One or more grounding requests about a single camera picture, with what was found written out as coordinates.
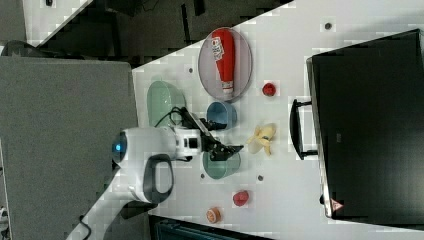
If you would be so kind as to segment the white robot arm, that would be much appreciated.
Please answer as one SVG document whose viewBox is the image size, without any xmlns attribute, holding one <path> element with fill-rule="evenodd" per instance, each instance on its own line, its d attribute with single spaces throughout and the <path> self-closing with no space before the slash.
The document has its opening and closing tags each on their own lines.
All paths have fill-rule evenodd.
<svg viewBox="0 0 424 240">
<path fill-rule="evenodd" d="M 112 144 L 118 170 L 102 195 L 79 218 L 66 240 L 103 240 L 125 205 L 132 201 L 158 205 L 172 193 L 158 189 L 158 167 L 172 167 L 175 160 L 208 153 L 213 161 L 227 161 L 243 147 L 224 145 L 210 128 L 186 115 L 178 126 L 130 128 L 120 132 Z"/>
</svg>

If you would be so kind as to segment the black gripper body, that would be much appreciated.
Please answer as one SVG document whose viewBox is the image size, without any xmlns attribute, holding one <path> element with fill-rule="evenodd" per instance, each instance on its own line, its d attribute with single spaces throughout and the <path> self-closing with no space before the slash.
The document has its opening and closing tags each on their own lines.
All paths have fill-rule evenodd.
<svg viewBox="0 0 424 240">
<path fill-rule="evenodd" d="M 223 130 L 227 127 L 226 124 L 206 120 L 205 118 L 201 118 L 200 121 L 209 132 L 212 130 Z M 219 140 L 215 139 L 211 134 L 207 135 L 206 133 L 202 134 L 201 139 L 202 150 L 209 154 L 209 159 L 211 161 L 228 160 L 230 157 L 230 151 Z"/>
</svg>

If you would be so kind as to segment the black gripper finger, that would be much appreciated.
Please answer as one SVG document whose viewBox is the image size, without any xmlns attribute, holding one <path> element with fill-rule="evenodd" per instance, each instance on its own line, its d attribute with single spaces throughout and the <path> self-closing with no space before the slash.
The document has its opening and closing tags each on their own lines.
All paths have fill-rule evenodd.
<svg viewBox="0 0 424 240">
<path fill-rule="evenodd" d="M 228 146 L 227 150 L 231 152 L 232 154 L 235 154 L 240 152 L 243 148 L 244 148 L 243 145 L 232 145 L 232 146 Z"/>
</svg>

